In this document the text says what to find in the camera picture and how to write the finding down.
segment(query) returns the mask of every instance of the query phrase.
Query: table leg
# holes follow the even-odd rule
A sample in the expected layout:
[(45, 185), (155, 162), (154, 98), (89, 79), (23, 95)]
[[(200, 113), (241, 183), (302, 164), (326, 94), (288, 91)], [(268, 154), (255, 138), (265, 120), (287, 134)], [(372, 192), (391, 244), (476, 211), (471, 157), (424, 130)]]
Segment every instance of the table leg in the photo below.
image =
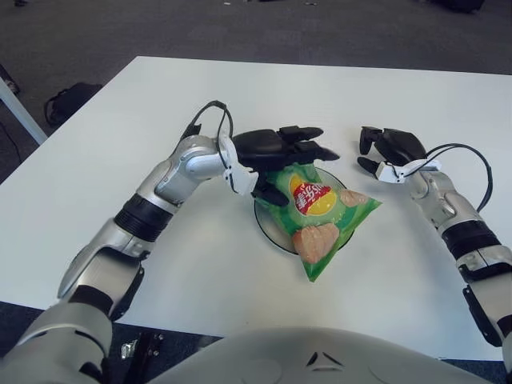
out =
[(26, 131), (34, 138), (37, 144), (41, 145), (48, 138), (41, 127), (30, 116), (25, 107), (13, 95), (7, 84), (0, 78), (0, 99), (9, 108), (12, 114), (25, 127)]

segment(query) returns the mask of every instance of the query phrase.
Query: plate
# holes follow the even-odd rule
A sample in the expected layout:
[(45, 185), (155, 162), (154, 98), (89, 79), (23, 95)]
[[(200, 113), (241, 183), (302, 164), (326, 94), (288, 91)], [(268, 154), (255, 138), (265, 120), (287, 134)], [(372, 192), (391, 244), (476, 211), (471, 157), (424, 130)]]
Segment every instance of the plate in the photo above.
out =
[[(335, 190), (345, 190), (346, 187), (340, 182), (334, 175), (330, 174), (326, 170), (317, 168), (318, 175), (322, 180), (322, 184), (332, 187)], [(285, 250), (286, 252), (290, 252), (291, 254), (297, 254), (295, 251), (294, 244), (291, 241), (291, 236), (288, 235), (272, 218), (270, 212), (261, 204), (258, 204), (256, 200), (254, 200), (254, 216), (256, 216), (256, 221), (262, 232), (265, 236), (276, 246)], [(340, 249), (348, 243), (348, 241), (352, 238), (354, 232), (350, 234), (346, 242), (340, 245)]]

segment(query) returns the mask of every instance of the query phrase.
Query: floor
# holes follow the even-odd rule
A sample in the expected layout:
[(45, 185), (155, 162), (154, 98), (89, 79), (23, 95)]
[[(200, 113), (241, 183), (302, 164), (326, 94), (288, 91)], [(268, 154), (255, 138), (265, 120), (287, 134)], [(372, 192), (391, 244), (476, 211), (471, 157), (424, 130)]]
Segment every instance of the floor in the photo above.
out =
[[(486, 0), (474, 14), (420, 0), (315, 3), (32, 0), (15, 8), (5, 0), (0, 3), (0, 63), (48, 134), (53, 130), (43, 117), (45, 100), (76, 82), (105, 84), (138, 55), (512, 74), (510, 0)], [(0, 122), (22, 158), (30, 156), (35, 142), (4, 106)], [(16, 152), (0, 132), (0, 182), (17, 166)], [(35, 315), (34, 310), (0, 305), (2, 354)], [(138, 332), (122, 329), (130, 337)], [(170, 350), (172, 359), (160, 360), (166, 366), (192, 353), (190, 346), (198, 340), (175, 333), (170, 338), (181, 341)], [(498, 363), (458, 364), (503, 382)]]

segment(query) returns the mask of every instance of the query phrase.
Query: white table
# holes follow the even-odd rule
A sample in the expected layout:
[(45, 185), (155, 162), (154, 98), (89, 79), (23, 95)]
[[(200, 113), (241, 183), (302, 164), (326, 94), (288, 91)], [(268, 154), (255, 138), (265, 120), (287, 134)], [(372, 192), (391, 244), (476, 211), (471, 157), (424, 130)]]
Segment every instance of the white table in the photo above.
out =
[[(326, 326), (435, 357), (501, 358), (470, 316), (452, 256), (405, 187), (379, 183), (356, 164), (361, 125), (413, 131), (427, 149), (476, 146), (495, 180), (482, 214), (512, 245), (512, 78), (500, 75), (136, 58), (0, 186), (0, 299), (51, 305), (67, 263), (212, 99), (228, 104), (236, 132), (322, 127), (318, 141), (341, 159), (321, 167), (384, 204), (312, 284), (300, 261), (260, 232), (251, 198), (210, 181), (158, 240), (123, 322), (222, 336)], [(217, 122), (209, 112), (204, 133), (213, 135)], [(454, 150), (441, 160), (478, 204), (486, 188), (478, 158)]]

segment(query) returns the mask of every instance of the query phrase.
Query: chip bag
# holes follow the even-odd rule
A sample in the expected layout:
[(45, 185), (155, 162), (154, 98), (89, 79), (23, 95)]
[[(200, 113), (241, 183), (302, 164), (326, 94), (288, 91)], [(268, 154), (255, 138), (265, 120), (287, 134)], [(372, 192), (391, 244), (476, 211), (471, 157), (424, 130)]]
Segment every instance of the chip bag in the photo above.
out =
[(381, 205), (364, 194), (322, 184), (312, 164), (293, 164), (279, 172), (267, 173), (289, 200), (275, 206), (257, 199), (291, 237), (301, 256), (307, 277), (314, 282), (340, 246), (368, 214)]

